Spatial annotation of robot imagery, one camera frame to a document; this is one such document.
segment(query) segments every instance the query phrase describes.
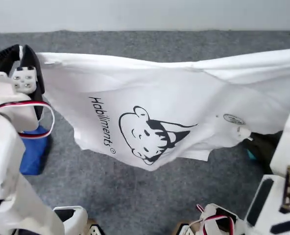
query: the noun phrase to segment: small connector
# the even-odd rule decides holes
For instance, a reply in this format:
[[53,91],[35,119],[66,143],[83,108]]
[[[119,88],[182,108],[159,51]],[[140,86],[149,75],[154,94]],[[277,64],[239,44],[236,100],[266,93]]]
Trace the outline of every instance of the small connector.
[[12,83],[16,92],[31,94],[36,88],[36,69],[34,67],[19,67],[12,75]]

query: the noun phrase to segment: cartoon print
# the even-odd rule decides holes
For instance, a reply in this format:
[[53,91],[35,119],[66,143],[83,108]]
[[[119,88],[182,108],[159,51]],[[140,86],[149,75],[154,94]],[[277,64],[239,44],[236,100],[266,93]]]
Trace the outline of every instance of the cartoon print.
[[190,133],[188,128],[197,125],[153,120],[140,106],[135,106],[133,111],[120,116],[119,128],[132,153],[147,165],[152,165],[168,149],[174,148]]

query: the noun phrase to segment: floor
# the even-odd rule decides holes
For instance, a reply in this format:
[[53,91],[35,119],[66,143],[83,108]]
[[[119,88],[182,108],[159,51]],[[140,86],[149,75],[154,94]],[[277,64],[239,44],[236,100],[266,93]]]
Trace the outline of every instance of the floor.
[[[68,32],[0,34],[0,50],[93,53],[157,62],[198,61],[290,48],[290,32]],[[169,235],[198,219],[195,204],[217,203],[245,216],[263,175],[241,146],[219,149],[208,162],[177,159],[147,172],[81,151],[72,127],[56,113],[53,145],[42,175],[27,179],[51,207],[81,205],[107,235]],[[50,122],[49,115],[43,121]]]

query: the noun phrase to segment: teal object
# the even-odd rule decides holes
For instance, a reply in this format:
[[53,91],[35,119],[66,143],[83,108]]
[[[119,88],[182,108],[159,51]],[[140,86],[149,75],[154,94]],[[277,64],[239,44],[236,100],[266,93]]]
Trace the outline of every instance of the teal object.
[[249,150],[247,150],[247,154],[251,160],[257,160],[254,154],[252,154]]

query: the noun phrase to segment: white cable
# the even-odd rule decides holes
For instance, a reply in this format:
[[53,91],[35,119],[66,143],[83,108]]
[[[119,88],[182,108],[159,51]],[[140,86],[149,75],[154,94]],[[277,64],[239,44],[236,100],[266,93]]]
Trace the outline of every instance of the white cable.
[[25,103],[13,103],[13,104],[1,106],[0,109],[1,108],[6,108],[6,107],[14,107],[14,106],[21,106],[21,107],[24,107],[24,106],[43,106],[43,107],[49,108],[49,110],[51,112],[51,115],[52,115],[52,123],[51,123],[50,130],[47,131],[47,133],[44,134],[44,135],[40,134],[41,136],[38,136],[38,137],[36,137],[36,136],[34,136],[34,137],[33,136],[25,137],[25,136],[21,136],[21,135],[20,135],[20,137],[24,138],[24,139],[36,140],[36,139],[41,139],[41,138],[49,136],[52,133],[52,130],[53,130],[53,127],[54,127],[54,124],[55,124],[55,114],[53,112],[52,107],[49,104],[47,104],[47,103],[39,103],[38,101],[28,101],[28,102],[29,103],[27,103],[27,104],[25,104]]
[[51,127],[50,127],[50,130],[48,131],[47,134],[41,136],[41,137],[22,137],[24,139],[30,139],[30,140],[35,140],[35,139],[41,139],[41,138],[44,138],[44,137],[47,137],[49,136],[51,133],[52,133],[52,130],[53,130],[53,126],[55,125],[55,114],[53,112],[53,109],[52,107],[49,105],[49,104],[39,104],[39,103],[31,103],[31,104],[14,104],[14,105],[10,105],[11,106],[43,106],[43,107],[47,107],[49,108],[50,112],[51,112],[51,115],[52,115],[52,123],[51,123]]
[[188,228],[186,229],[186,231],[184,232],[183,235],[186,235],[186,233],[188,232],[188,230],[191,228],[191,226],[192,226],[193,224],[199,223],[199,222],[201,222],[201,221],[203,221],[203,219],[199,219],[199,220],[193,221],[191,224],[189,224],[189,225],[188,225]]

